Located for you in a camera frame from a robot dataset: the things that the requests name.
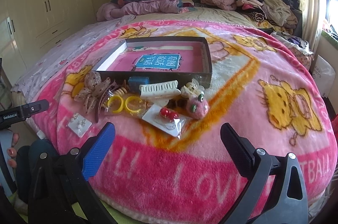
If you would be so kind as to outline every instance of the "cardboard box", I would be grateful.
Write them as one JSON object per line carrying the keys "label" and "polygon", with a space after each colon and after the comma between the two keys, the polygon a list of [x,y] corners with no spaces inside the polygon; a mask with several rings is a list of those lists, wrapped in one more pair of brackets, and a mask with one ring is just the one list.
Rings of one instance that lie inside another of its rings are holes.
{"label": "cardboard box", "polygon": [[122,40],[93,68],[118,84],[131,76],[148,77],[149,83],[177,80],[179,88],[196,79],[210,87],[212,64],[203,37],[144,37]]}

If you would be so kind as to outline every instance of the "human hand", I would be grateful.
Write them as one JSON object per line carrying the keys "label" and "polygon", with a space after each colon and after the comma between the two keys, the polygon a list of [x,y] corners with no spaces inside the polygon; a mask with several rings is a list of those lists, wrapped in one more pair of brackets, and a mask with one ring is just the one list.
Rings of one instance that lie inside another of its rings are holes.
{"label": "human hand", "polygon": [[14,146],[18,143],[19,141],[19,134],[14,133],[13,134],[13,139],[12,139],[12,147],[7,149],[8,155],[11,157],[10,160],[8,160],[8,165],[10,165],[12,168],[16,168],[16,161],[14,158],[17,155],[16,149],[14,149]]}

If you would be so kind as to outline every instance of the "metal screw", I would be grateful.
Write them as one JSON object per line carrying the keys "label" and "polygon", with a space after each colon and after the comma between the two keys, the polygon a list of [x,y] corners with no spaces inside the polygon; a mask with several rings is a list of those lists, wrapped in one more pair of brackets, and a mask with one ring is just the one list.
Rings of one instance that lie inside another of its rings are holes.
{"label": "metal screw", "polygon": [[296,159],[296,155],[295,155],[294,153],[289,153],[289,157],[290,157],[291,159]]}
{"label": "metal screw", "polygon": [[263,150],[263,149],[257,149],[256,152],[257,152],[259,155],[264,155],[264,154],[265,154],[265,150]]}
{"label": "metal screw", "polygon": [[71,149],[70,154],[71,155],[77,155],[79,153],[79,151],[80,150],[78,148],[73,148],[73,149]]}
{"label": "metal screw", "polygon": [[47,157],[47,153],[42,153],[42,154],[40,154],[40,158],[41,159],[45,159]]}

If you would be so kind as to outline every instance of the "yellow bangle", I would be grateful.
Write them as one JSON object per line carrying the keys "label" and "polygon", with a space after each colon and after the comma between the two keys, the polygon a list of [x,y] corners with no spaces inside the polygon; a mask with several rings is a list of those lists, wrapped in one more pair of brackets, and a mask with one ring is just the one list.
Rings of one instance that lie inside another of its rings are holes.
{"label": "yellow bangle", "polygon": [[139,98],[138,96],[129,96],[125,101],[124,101],[124,108],[126,110],[126,112],[130,113],[130,114],[136,114],[136,113],[140,113],[142,109],[138,109],[138,110],[131,110],[130,108],[128,108],[128,103],[132,100],[138,100],[140,102],[142,102],[142,99]]}
{"label": "yellow bangle", "polygon": [[124,106],[123,98],[121,96],[118,96],[118,95],[111,96],[111,97],[109,97],[109,99],[107,101],[107,106],[109,106],[111,104],[111,102],[114,101],[114,100],[120,100],[121,105],[117,110],[111,111],[111,113],[114,113],[114,114],[120,113],[123,110],[123,106]]}

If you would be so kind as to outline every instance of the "floral blanket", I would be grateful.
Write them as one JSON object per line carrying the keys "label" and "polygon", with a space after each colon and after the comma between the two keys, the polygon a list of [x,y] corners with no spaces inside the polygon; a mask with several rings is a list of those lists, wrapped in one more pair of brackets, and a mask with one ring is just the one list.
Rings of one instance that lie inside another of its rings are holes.
{"label": "floral blanket", "polygon": [[[74,89],[91,68],[123,38],[201,36],[212,62],[211,86],[205,91],[210,110],[192,121],[181,139],[138,119],[85,115]],[[62,67],[34,100],[47,99],[48,111],[35,124],[64,154],[81,147],[106,122],[116,138],[90,183],[98,196],[134,219],[148,223],[218,223],[243,189],[220,139],[229,122],[236,132],[269,154],[297,155],[309,204],[332,178],[337,143],[325,104],[308,71],[273,37],[244,26],[190,21],[147,21],[113,30]],[[83,138],[67,124],[74,112],[93,122]],[[260,213],[273,177],[268,179],[253,214]]]}

